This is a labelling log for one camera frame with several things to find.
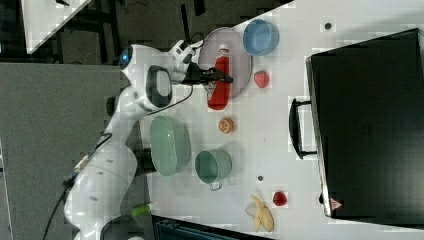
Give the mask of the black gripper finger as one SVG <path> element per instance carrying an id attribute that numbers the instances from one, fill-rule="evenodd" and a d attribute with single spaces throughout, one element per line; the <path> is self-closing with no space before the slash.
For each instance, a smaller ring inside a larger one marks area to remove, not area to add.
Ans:
<path id="1" fill-rule="evenodd" d="M 233 80 L 232 77 L 226 76 L 226 77 L 223 77 L 223 78 L 214 78 L 214 79 L 210 80 L 209 82 L 224 82 L 224 83 L 231 84 L 231 83 L 233 83 L 233 81 L 234 80 Z"/>
<path id="2" fill-rule="evenodd" d="M 215 76 L 225 76 L 225 75 L 228 75 L 227 73 L 225 73 L 225 72 L 223 72 L 223 71 L 221 71 L 219 69 L 216 69 L 215 67 L 211 67 L 209 69 L 209 71 L 211 72 L 211 74 L 214 74 Z"/>

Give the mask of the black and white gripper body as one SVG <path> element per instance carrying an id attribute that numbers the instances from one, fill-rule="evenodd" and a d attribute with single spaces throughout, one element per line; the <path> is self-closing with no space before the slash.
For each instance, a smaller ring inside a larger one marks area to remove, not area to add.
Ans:
<path id="1" fill-rule="evenodd" d="M 201 69 L 196 63 L 191 62 L 188 65 L 182 84 L 183 85 L 206 84 L 209 80 L 210 80 L 209 71 Z"/>

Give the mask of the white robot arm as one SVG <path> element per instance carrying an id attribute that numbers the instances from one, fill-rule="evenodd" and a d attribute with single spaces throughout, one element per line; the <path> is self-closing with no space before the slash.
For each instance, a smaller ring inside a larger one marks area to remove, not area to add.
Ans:
<path id="1" fill-rule="evenodd" d="M 137 169 L 128 136 L 136 122 L 171 105 L 173 85 L 233 81 L 222 70 L 200 68 L 192 61 L 196 50 L 180 40 L 167 52 L 137 44 L 122 51 L 119 67 L 130 85 L 120 93 L 102 139 L 68 180 L 64 215 L 78 229 L 73 240 L 106 240 L 106 227 L 121 217 L 121 203 Z"/>

